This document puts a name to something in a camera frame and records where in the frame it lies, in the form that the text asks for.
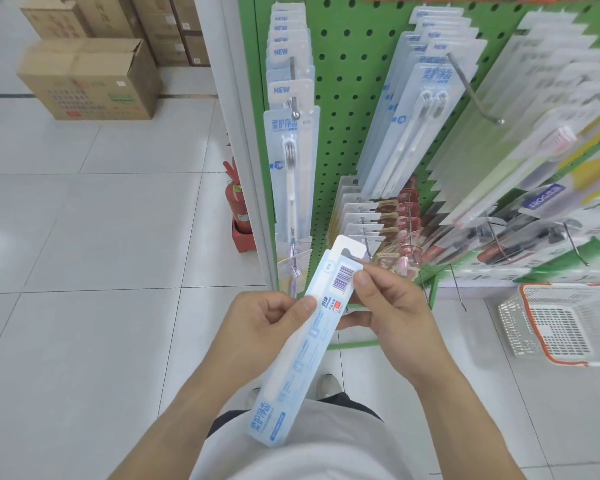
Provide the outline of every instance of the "fingernail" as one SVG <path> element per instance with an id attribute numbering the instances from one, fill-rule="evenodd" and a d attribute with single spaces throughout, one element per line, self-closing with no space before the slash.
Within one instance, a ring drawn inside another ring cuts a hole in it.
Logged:
<path id="1" fill-rule="evenodd" d="M 305 296 L 304 298 L 300 298 L 299 302 L 308 312 L 314 311 L 316 305 L 318 304 L 318 302 L 312 296 Z"/>
<path id="2" fill-rule="evenodd" d="M 366 271 L 359 271 L 353 275 L 353 284 L 357 286 L 365 286 L 371 282 L 371 276 Z"/>

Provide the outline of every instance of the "person's right hand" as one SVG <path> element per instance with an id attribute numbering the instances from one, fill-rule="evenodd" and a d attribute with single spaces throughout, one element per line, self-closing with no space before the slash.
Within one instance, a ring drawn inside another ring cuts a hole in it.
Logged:
<path id="1" fill-rule="evenodd" d="M 371 328 L 393 368 L 416 390 L 442 385 L 458 371 L 421 288 L 369 264 L 353 276 L 353 285 L 349 302 L 369 311 L 345 315 L 338 330 Z"/>

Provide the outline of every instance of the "beige shoe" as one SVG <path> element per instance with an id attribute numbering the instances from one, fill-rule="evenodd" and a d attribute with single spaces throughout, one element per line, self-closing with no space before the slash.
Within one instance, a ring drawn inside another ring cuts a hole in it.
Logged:
<path id="1" fill-rule="evenodd" d="M 244 409 L 253 409 L 253 405 L 256 403 L 256 399 L 260 393 L 260 388 L 256 387 L 256 389 L 251 389 L 251 392 L 247 396 L 247 400 L 244 403 Z"/>
<path id="2" fill-rule="evenodd" d="M 318 400 L 326 399 L 342 392 L 342 386 L 333 374 L 325 374 L 318 379 Z"/>

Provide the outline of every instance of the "shopping basket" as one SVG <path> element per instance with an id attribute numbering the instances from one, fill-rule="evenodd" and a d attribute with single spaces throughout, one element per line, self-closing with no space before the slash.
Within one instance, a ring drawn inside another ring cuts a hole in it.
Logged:
<path id="1" fill-rule="evenodd" d="M 520 285 L 498 314 L 513 354 L 600 365 L 600 285 Z"/>

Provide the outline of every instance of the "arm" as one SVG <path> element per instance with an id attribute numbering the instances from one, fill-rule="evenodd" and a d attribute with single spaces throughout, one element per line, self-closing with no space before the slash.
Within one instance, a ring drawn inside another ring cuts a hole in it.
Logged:
<path id="1" fill-rule="evenodd" d="M 449 354 L 424 294 L 375 266 L 354 275 L 369 312 L 344 317 L 339 329 L 371 327 L 393 368 L 416 389 L 442 475 L 448 480 L 524 480 L 501 432 Z"/>
<path id="2" fill-rule="evenodd" d="M 109 480 L 187 480 L 220 409 L 272 364 L 315 307 L 310 296 L 238 294 L 200 366 Z"/>

